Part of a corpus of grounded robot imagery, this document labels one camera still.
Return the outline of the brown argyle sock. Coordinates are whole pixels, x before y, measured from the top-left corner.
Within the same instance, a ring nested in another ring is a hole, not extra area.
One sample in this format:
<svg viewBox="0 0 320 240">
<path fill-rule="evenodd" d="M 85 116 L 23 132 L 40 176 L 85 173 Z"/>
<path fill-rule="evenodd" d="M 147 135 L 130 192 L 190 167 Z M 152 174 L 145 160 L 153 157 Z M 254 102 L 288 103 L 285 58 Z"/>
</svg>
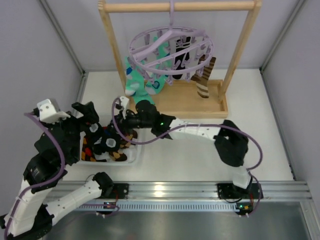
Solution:
<svg viewBox="0 0 320 240">
<path fill-rule="evenodd" d="M 130 130 L 128 133 L 125 133 L 124 136 L 129 140 L 134 140 L 138 138 L 138 133 L 136 130 L 133 129 L 133 130 Z M 122 137 L 120 137 L 119 142 L 120 142 L 119 149 L 117 151 L 109 152 L 108 155 L 115 162 L 124 162 L 128 159 L 124 150 L 135 146 L 135 144 L 126 141 Z"/>
</svg>

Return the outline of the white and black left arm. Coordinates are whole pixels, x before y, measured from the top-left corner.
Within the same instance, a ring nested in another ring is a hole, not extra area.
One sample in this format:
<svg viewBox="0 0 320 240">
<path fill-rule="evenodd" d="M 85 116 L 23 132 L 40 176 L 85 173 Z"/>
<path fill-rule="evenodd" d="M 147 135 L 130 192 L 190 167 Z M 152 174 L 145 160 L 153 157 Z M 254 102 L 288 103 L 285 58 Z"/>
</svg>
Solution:
<svg viewBox="0 0 320 240">
<path fill-rule="evenodd" d="M 96 142 L 103 135 L 100 118 L 93 102 L 75 102 L 72 108 L 82 114 L 75 117 L 60 109 L 54 99 L 45 99 L 25 116 L 43 131 L 34 146 L 37 154 L 24 172 L 18 196 L 10 211 L 0 217 L 6 240 L 38 240 L 64 216 L 87 202 L 107 198 L 114 182 L 105 172 L 98 172 L 83 186 L 53 202 L 47 195 L 68 173 L 66 166 L 80 160 L 81 133 Z"/>
</svg>

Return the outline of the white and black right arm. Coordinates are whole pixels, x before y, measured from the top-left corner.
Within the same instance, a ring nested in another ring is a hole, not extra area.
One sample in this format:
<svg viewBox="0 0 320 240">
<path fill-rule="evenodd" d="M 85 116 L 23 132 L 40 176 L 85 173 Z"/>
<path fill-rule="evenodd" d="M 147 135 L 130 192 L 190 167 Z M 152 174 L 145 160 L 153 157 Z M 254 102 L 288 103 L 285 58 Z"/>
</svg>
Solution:
<svg viewBox="0 0 320 240">
<path fill-rule="evenodd" d="M 229 167 L 233 188 L 241 193 L 248 192 L 252 177 L 244 167 L 244 158 L 249 150 L 249 140 L 232 121 L 224 120 L 221 124 L 192 123 L 160 113 L 147 100 L 140 101 L 136 111 L 128 109 L 128 105 L 128 98 L 117 97 L 111 108 L 119 111 L 118 115 L 112 115 L 112 123 L 121 137 L 130 129 L 150 129 L 157 140 L 210 142 L 220 160 Z"/>
</svg>

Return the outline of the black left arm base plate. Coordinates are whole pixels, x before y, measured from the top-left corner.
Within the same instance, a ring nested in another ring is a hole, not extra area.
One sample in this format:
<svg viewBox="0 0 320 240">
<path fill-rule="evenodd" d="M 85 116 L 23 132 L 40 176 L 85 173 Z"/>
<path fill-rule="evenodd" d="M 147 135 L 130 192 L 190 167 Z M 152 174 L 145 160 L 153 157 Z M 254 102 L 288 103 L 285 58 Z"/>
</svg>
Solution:
<svg viewBox="0 0 320 240">
<path fill-rule="evenodd" d="M 128 183 L 114 183 L 112 188 L 109 188 L 106 192 L 103 192 L 100 199 L 113 199 L 122 200 L 129 194 L 129 184 Z"/>
</svg>

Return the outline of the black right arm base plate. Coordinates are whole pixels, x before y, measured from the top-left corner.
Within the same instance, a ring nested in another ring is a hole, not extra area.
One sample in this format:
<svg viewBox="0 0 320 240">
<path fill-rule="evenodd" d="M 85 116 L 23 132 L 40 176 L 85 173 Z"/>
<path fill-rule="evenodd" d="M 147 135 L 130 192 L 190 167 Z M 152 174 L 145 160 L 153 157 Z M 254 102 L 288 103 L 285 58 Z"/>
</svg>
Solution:
<svg viewBox="0 0 320 240">
<path fill-rule="evenodd" d="M 258 200 L 263 199 L 263 191 L 256 182 L 250 184 L 248 188 L 243 189 L 232 183 L 218 183 L 218 198 L 229 203 L 237 203 L 241 200 Z"/>
</svg>

